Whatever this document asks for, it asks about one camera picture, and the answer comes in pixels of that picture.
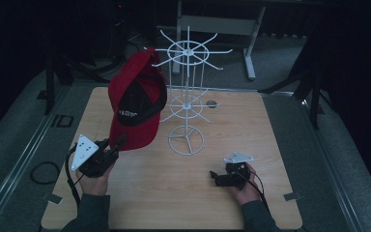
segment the background table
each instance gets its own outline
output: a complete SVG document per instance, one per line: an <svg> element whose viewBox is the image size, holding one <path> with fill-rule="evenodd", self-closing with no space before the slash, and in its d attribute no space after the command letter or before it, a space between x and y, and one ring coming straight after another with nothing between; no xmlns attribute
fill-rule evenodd
<svg viewBox="0 0 371 232"><path fill-rule="evenodd" d="M225 188L214 185L209 171L224 174L223 159L233 152L255 158L250 164L264 183L271 214L278 227L301 227L295 200L286 201L291 185L276 144L262 97L257 93L208 91L203 118L189 121L205 136L204 148L192 156L171 150L168 135L184 123L172 117L160 123L156 139L147 147L121 152L110 176L112 195L109 225L117 229L243 229L241 210ZM161 118L171 114L169 107ZM94 89L77 129L92 140L108 137L113 111L107 88ZM62 228L76 216L76 206L66 183L65 170L53 191L62 204L49 203L43 216L44 228Z"/></svg>

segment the white wire rack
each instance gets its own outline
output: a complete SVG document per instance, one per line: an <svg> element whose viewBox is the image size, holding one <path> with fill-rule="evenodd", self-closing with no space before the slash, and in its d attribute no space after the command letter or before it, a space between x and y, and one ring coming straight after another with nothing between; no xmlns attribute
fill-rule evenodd
<svg viewBox="0 0 371 232"><path fill-rule="evenodd" d="M161 122L165 122L173 116L184 119L185 122L183 125L171 131L168 136L168 143L171 149L180 155L194 155L204 147L205 139L203 133L198 128L189 124L189 120L195 117L201 117L207 122L212 123L202 115L204 107L213 107L212 104L203 104L201 101L204 94L208 91L208 89L203 90L205 65L207 64L216 70L222 70L222 68L209 63L208 59L211 54L225 54L231 52L232 49L228 51L209 51L205 44L212 41L217 34L203 43L198 43L189 39L189 27L187 29L186 41L174 42L162 31L160 32L172 44L167 49L156 49L157 51L167 52L168 59L154 66L158 67L168 63L170 71L174 63L178 63L182 67L182 86L180 91L176 92L177 95L173 92L171 84L172 74L171 72L169 73L169 93L172 97L172 101L169 103L171 115L162 119ZM197 66L201 66L199 87L195 87Z"/></svg>

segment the gray sleeve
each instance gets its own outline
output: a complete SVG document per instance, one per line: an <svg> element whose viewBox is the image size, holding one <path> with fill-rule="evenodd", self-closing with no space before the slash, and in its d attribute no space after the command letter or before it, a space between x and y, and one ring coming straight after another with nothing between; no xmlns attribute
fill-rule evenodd
<svg viewBox="0 0 371 232"><path fill-rule="evenodd" d="M83 194L77 217L69 222L62 232L108 232L110 196Z"/></svg>
<svg viewBox="0 0 371 232"><path fill-rule="evenodd" d="M251 201L242 205L245 232L280 231L275 220L262 201Z"/></svg>

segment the person's left hand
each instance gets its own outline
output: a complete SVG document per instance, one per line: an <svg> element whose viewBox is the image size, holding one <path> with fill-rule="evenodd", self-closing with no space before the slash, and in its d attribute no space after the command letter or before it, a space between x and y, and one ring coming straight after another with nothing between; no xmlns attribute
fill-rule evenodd
<svg viewBox="0 0 371 232"><path fill-rule="evenodd" d="M111 164L111 166L100 177L89 178L87 176L83 176L79 181L83 193L98 196L106 195L108 187L108 177L110 171L113 169L113 166L114 163ZM76 171L77 179L79 179L82 175L83 174L77 169Z"/></svg>

